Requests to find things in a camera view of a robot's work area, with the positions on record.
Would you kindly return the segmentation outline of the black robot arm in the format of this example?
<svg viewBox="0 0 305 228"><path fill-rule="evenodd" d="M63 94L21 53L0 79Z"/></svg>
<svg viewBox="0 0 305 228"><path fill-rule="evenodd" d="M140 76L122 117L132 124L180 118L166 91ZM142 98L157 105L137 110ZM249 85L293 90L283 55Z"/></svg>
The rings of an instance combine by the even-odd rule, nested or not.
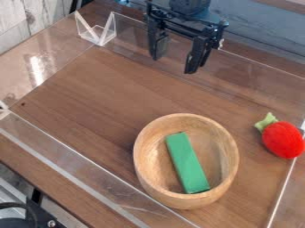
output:
<svg viewBox="0 0 305 228"><path fill-rule="evenodd" d="M229 21L210 12L212 0L146 0L149 53L154 61L169 50L169 32L189 38L192 49L185 74L193 74L210 57L212 50L224 45Z"/></svg>

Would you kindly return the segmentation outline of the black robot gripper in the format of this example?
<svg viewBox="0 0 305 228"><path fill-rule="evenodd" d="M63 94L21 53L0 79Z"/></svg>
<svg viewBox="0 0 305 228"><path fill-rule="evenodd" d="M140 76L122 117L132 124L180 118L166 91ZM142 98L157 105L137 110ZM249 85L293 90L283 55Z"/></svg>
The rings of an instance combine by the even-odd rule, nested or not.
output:
<svg viewBox="0 0 305 228"><path fill-rule="evenodd" d="M205 65L212 48L223 47L229 21L210 11L212 0L146 0L146 3L148 41L153 60L161 59L169 50L168 30L172 30L184 37L194 38L185 73L196 73Z"/></svg>

